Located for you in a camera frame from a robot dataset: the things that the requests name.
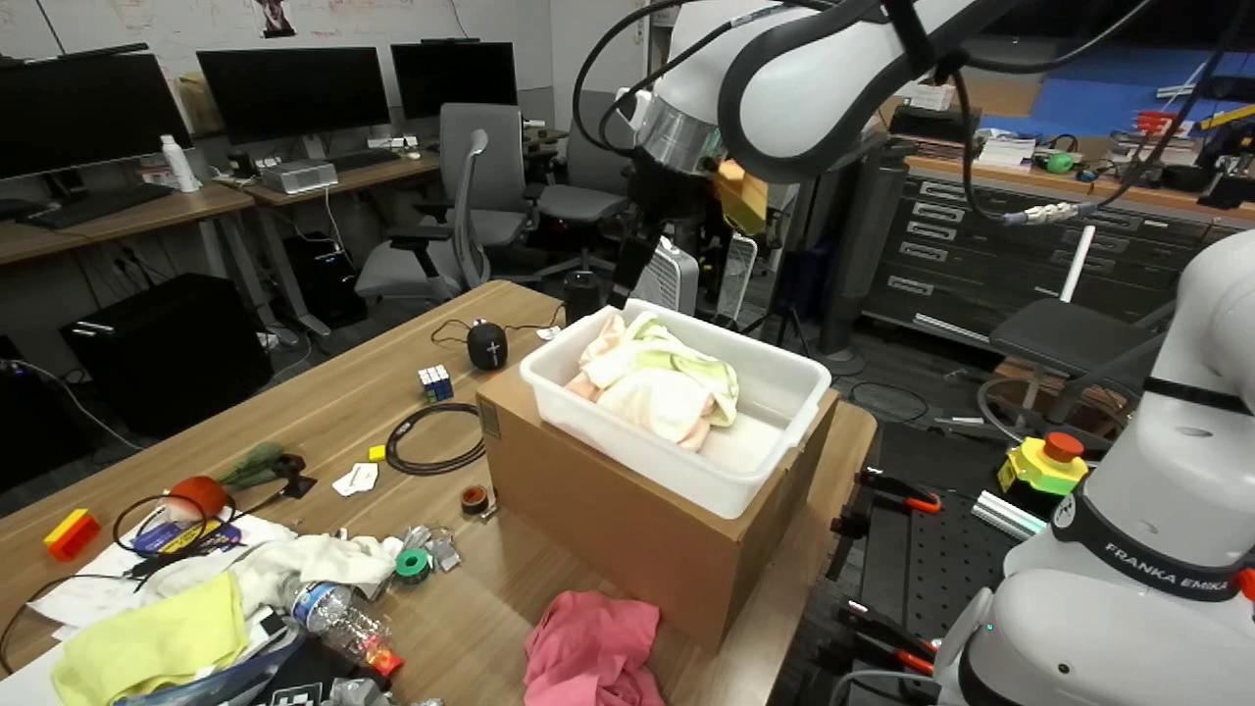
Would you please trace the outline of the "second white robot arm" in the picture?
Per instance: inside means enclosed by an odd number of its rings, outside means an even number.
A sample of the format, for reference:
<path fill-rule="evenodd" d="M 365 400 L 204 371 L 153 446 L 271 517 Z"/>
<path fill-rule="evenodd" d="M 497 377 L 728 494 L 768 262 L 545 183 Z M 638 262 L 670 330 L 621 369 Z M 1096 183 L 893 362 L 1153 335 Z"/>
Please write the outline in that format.
<path fill-rule="evenodd" d="M 938 650 L 938 706 L 1255 706 L 1255 233 L 1178 286 L 1142 400 Z"/>

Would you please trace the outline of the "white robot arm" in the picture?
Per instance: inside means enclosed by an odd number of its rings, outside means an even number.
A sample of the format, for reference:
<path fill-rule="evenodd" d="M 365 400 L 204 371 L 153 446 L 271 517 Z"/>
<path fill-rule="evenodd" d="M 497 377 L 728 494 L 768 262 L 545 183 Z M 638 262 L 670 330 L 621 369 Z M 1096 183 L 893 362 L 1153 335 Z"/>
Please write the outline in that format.
<path fill-rule="evenodd" d="M 705 175 L 736 160 L 760 182 L 808 182 L 857 153 L 871 114 L 938 67 L 981 0 L 681 0 L 670 72 L 637 98 L 637 144 Z"/>

